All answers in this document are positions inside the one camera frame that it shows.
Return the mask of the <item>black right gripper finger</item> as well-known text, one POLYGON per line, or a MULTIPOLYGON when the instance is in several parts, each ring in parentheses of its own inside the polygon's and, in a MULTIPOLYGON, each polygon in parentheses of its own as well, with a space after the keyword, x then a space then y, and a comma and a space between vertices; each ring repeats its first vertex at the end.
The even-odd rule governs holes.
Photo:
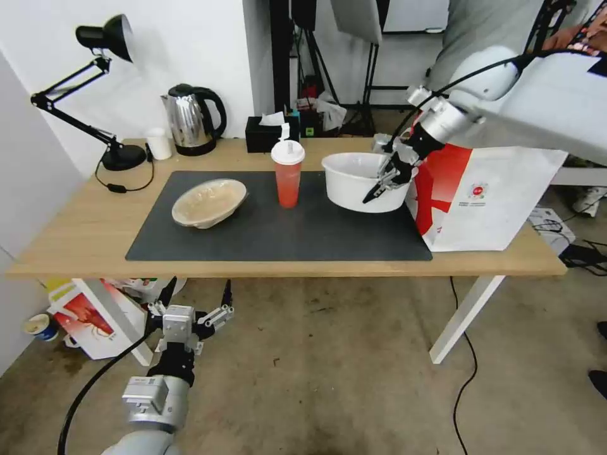
POLYGON ((378 173, 377 182, 379 184, 401 184, 403 179, 404 163, 400 159, 397 151, 385 153, 378 173))
POLYGON ((362 203, 367 204, 377 198, 379 198, 384 192, 388 190, 399 189, 409 184, 414 176, 414 167, 411 164, 404 163, 403 179, 401 184, 376 184, 368 191, 364 197, 362 203))

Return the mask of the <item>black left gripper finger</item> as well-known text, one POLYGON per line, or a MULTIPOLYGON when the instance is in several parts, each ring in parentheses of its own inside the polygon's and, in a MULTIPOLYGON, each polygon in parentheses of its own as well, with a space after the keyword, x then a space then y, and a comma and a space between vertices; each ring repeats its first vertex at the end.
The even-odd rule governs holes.
POLYGON ((153 317, 162 317, 166 313, 173 297, 177 280, 177 277, 174 276, 161 290, 159 296, 148 304, 148 311, 153 317))
POLYGON ((231 279, 226 281, 221 303, 210 312, 197 312, 197 337, 208 339, 212 337, 229 319, 234 316, 231 279))

